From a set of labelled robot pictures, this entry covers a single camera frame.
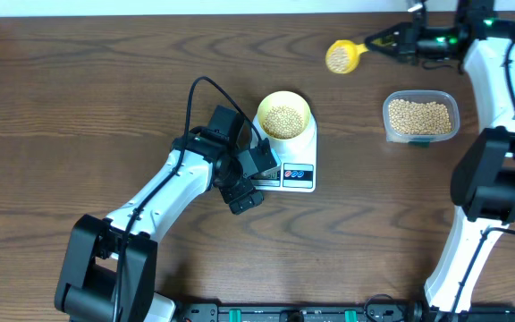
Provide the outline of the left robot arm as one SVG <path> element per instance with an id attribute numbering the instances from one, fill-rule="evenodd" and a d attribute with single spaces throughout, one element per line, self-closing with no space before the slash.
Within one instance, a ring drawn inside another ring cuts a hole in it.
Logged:
<path id="1" fill-rule="evenodd" d="M 170 321 L 176 303 L 155 291 L 157 249 L 182 211 L 217 188 L 234 214 L 259 205 L 251 175 L 274 165 L 268 140 L 241 149 L 244 118 L 218 106 L 206 127 L 174 140 L 161 170 L 106 218 L 82 216 L 71 231 L 55 308 L 72 321 Z"/>

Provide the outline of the soybeans in bowl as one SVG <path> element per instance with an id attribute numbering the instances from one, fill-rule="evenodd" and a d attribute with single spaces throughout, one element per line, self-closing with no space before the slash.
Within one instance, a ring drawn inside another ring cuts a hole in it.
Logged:
<path id="1" fill-rule="evenodd" d="M 300 135 L 304 127 L 303 116 L 290 106 L 274 106 L 263 121 L 265 132 L 279 140 L 288 140 Z"/>

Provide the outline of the yellow measuring scoop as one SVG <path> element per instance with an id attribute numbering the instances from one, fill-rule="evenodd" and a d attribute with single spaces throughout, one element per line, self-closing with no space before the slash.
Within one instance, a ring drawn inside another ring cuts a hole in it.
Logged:
<path id="1" fill-rule="evenodd" d="M 328 70 L 337 74 L 354 71 L 360 62 L 360 56 L 368 51 L 364 44 L 356 44 L 350 40 L 337 40 L 325 54 L 325 65 Z"/>

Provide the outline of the clear plastic container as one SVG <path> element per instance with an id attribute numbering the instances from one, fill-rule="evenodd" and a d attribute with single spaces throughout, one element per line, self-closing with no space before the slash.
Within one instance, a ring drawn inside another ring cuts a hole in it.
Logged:
<path id="1" fill-rule="evenodd" d="M 386 140 L 425 143 L 449 140 L 460 129 L 454 98 L 439 90 L 401 90 L 383 103 Z"/>

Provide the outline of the yellow-green bowl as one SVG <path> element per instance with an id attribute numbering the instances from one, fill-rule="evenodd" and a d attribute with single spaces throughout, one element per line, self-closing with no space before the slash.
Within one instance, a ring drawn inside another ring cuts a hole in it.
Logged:
<path id="1" fill-rule="evenodd" d="M 290 91 L 276 91 L 266 96 L 257 109 L 257 123 L 276 140 L 291 140 L 308 127 L 312 114 L 307 101 Z"/>

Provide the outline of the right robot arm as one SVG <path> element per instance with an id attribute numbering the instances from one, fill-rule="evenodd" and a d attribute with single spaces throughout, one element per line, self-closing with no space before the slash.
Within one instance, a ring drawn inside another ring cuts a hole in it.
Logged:
<path id="1" fill-rule="evenodd" d="M 515 321 L 515 308 L 474 304 L 472 291 L 491 249 L 515 235 L 515 21 L 498 18 L 492 1 L 460 1 L 451 27 L 431 27 L 424 2 L 412 20 L 368 36 L 370 51 L 417 63 L 456 60 L 471 81 L 479 135 L 456 165 L 452 228 L 424 285 L 425 298 L 405 321 Z"/>

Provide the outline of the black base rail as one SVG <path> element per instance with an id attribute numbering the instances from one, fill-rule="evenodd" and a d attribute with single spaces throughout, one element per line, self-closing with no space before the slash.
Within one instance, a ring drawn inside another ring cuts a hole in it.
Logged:
<path id="1" fill-rule="evenodd" d="M 211 303 L 181 305 L 172 322 L 515 322 L 515 308 L 476 306 L 460 314 L 425 309 L 421 303 L 386 301 L 353 306 L 220 306 Z"/>

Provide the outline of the white digital kitchen scale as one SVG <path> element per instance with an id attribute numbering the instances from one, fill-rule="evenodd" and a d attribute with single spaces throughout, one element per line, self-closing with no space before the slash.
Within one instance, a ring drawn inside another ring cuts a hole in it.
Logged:
<path id="1" fill-rule="evenodd" d="M 258 118 L 253 122 L 262 136 L 268 138 L 280 165 L 267 174 L 254 174 L 252 183 L 262 191 L 312 192 L 317 185 L 317 123 L 313 116 L 297 137 L 279 140 L 262 129 Z"/>

